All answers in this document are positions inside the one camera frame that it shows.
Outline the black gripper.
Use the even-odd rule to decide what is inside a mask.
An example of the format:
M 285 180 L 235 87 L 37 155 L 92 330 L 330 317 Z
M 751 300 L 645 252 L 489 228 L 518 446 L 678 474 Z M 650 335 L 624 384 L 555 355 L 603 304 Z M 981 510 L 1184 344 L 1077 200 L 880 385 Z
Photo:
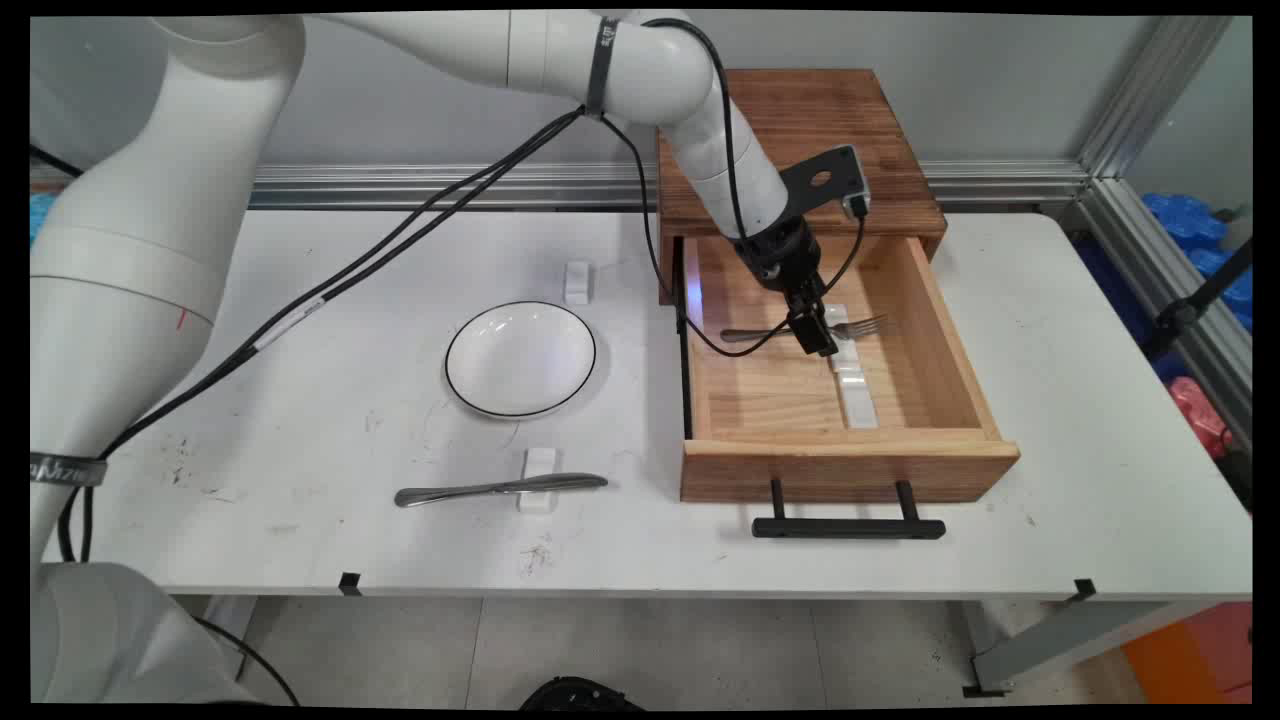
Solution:
M 826 320 L 820 255 L 804 215 L 782 217 L 760 233 L 739 240 L 739 256 L 758 283 L 786 297 L 786 329 L 805 354 L 828 357 L 838 346 Z

